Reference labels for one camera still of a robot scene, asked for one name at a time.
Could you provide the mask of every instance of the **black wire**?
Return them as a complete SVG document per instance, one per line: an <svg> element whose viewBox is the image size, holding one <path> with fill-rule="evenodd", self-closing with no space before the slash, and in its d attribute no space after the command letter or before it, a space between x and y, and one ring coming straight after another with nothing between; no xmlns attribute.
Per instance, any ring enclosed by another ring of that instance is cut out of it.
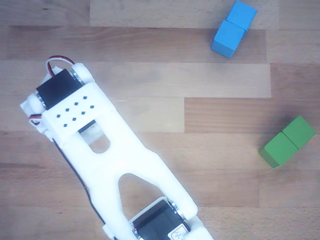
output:
<svg viewBox="0 0 320 240"><path fill-rule="evenodd" d="M90 197L90 193L89 193L89 189L87 188L85 182L82 180L81 176L79 175L79 173L76 171L76 169L74 168L74 166L71 164L71 162L69 161L69 159L67 158L67 156L64 154L64 152L61 150L61 148L58 146L57 142L53 139L53 142L55 144L55 146L58 148L59 152L62 154L62 156L64 157L64 159L66 160L66 162L69 164L70 168L74 171L75 175L78 177L78 179L80 180L86 195L88 196L89 202L91 207L93 208L93 210L95 211L95 213L98 215L98 217L100 218L100 220L102 221L102 223L105 225L105 221L102 219L102 217L100 216L100 214L98 213L97 209L95 208L95 206L92 204L91 202L91 197Z"/></svg>
<svg viewBox="0 0 320 240"><path fill-rule="evenodd" d="M41 117L41 116L42 116L42 114L31 114L29 118L31 118L31 117Z"/></svg>

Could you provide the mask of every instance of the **wooden block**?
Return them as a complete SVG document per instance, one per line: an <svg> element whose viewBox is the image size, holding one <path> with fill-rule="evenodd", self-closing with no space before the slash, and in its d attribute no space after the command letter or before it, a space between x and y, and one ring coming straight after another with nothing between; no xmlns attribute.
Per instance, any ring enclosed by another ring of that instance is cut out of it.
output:
<svg viewBox="0 0 320 240"><path fill-rule="evenodd" d="M260 149L260 155L272 168L285 164L298 148L284 135L278 133L267 145Z"/></svg>
<svg viewBox="0 0 320 240"><path fill-rule="evenodd" d="M248 31L256 13L253 7L236 0L226 20Z"/></svg>
<svg viewBox="0 0 320 240"><path fill-rule="evenodd" d="M293 120L282 132L298 149L316 135L315 129L301 115Z"/></svg>
<svg viewBox="0 0 320 240"><path fill-rule="evenodd" d="M216 33L211 49L217 53L231 58L235 53L245 30L228 21L223 21Z"/></svg>

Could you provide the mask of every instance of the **wood grain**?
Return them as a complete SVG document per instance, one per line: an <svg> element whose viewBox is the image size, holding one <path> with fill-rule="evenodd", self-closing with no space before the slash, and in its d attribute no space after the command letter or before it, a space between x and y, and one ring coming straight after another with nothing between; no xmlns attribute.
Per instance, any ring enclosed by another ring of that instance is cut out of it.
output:
<svg viewBox="0 0 320 240"><path fill-rule="evenodd" d="M278 29L278 0L245 0L258 10L251 28ZM233 0L92 0L90 25L140 28L218 28Z"/></svg>
<svg viewBox="0 0 320 240"><path fill-rule="evenodd" d="M90 0L2 0L1 25L88 26Z"/></svg>
<svg viewBox="0 0 320 240"><path fill-rule="evenodd" d="M259 172L256 170L218 169L173 173L199 206L259 206ZM157 188L136 178L127 177L126 181L119 184L123 206L134 204L144 208L163 196ZM0 168L0 180L3 182L0 185L0 207L90 205L85 190L71 169Z"/></svg>
<svg viewBox="0 0 320 240"><path fill-rule="evenodd" d="M186 98L187 133L278 133L302 115L320 130L320 101Z"/></svg>
<svg viewBox="0 0 320 240"><path fill-rule="evenodd" d="M1 240L78 240L95 237L88 207L0 207Z"/></svg>
<svg viewBox="0 0 320 240"><path fill-rule="evenodd" d="M271 64L271 92L277 99L320 100L319 64Z"/></svg>
<svg viewBox="0 0 320 240"><path fill-rule="evenodd" d="M63 62L52 65L70 69ZM269 98L269 64L85 61L109 98ZM0 60L1 94L32 93L47 74L43 61Z"/></svg>
<svg viewBox="0 0 320 240"><path fill-rule="evenodd" d="M268 63L320 63L318 30L267 30L266 45Z"/></svg>
<svg viewBox="0 0 320 240"><path fill-rule="evenodd" d="M200 207L214 239L315 240L320 208Z"/></svg>
<svg viewBox="0 0 320 240"><path fill-rule="evenodd" d="M265 30L250 30L232 59L210 50L216 29L85 26L14 26L8 59L42 60L62 54L74 61L265 63Z"/></svg>
<svg viewBox="0 0 320 240"><path fill-rule="evenodd" d="M269 64L88 62L108 96L270 98Z"/></svg>
<svg viewBox="0 0 320 240"><path fill-rule="evenodd" d="M0 60L7 58L8 28L0 26Z"/></svg>
<svg viewBox="0 0 320 240"><path fill-rule="evenodd" d="M319 208L319 170L275 169L260 175L260 206Z"/></svg>
<svg viewBox="0 0 320 240"><path fill-rule="evenodd" d="M142 143L173 171L261 170L270 166L258 154L275 134L143 133ZM320 170L320 136L314 136L281 169Z"/></svg>
<svg viewBox="0 0 320 240"><path fill-rule="evenodd" d="M320 30L320 2L279 0L279 27L290 30Z"/></svg>
<svg viewBox="0 0 320 240"><path fill-rule="evenodd" d="M111 101L135 132L185 131L185 104L182 97L116 98Z"/></svg>
<svg viewBox="0 0 320 240"><path fill-rule="evenodd" d="M89 207L71 168L0 168L0 207Z"/></svg>

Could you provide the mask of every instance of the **white plastic part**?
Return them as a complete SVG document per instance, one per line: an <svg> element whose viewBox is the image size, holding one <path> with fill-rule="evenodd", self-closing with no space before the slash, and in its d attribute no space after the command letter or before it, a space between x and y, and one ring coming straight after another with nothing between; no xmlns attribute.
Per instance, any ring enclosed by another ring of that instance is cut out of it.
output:
<svg viewBox="0 0 320 240"><path fill-rule="evenodd" d="M75 65L72 65L71 68L76 72L84 84L95 82L91 72L89 72L83 63L76 63Z"/></svg>
<svg viewBox="0 0 320 240"><path fill-rule="evenodd" d="M33 114L42 114L46 109L36 94L31 93L27 98L27 104L31 107Z"/></svg>
<svg viewBox="0 0 320 240"><path fill-rule="evenodd" d="M106 152L93 152L78 132L92 120L96 121L110 141ZM157 186L173 201L190 223L190 233L194 230L198 232L197 229L203 226L196 216L198 208L190 195L162 159L145 148L96 83L87 83L44 111L41 124L47 129L43 133L56 141L88 187L91 202L105 221L103 229L111 239L137 240L131 223L123 213L118 186L121 176L127 173ZM189 236L188 240L212 240L202 235L203 238Z"/></svg>

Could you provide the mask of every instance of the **cable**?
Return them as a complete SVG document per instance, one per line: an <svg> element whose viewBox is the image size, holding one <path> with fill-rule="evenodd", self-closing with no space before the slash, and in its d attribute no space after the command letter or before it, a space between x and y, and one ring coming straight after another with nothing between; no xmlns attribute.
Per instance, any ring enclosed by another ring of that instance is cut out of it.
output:
<svg viewBox="0 0 320 240"><path fill-rule="evenodd" d="M29 123L31 123L31 124L33 124L35 126L39 125L41 120L42 120L42 115L41 114L32 114L29 117Z"/></svg>
<svg viewBox="0 0 320 240"><path fill-rule="evenodd" d="M78 177L78 179L80 180L80 183L82 184L86 195L89 199L90 205L93 208L93 210L95 211L95 213L98 215L98 217L100 218L100 220L102 221L102 223L105 225L105 221L102 219L102 217L100 216L100 214L98 213L98 211L96 210L95 206L92 204L91 202L91 197L90 197L90 192L89 189L87 188L85 182L82 180L81 176L79 175L79 173L77 172L77 170L74 168L74 166L71 164L71 162L69 161L69 159L67 158L67 156L64 154L64 152L61 150L61 148L59 147L59 145L57 144L57 142L53 139L54 145L58 148L59 152L62 154L63 158L65 159L65 161L69 164L70 168L74 171L75 175Z"/></svg>
<svg viewBox="0 0 320 240"><path fill-rule="evenodd" d="M66 56L53 55L53 56L49 57L48 60L45 62L45 68L46 68L46 71L48 72L48 74L51 75L51 77L55 76L55 74L52 70L52 67L50 65L50 61L54 61L54 60L61 60L61 61L64 61L64 62L70 64L70 65L75 65L75 62Z"/></svg>

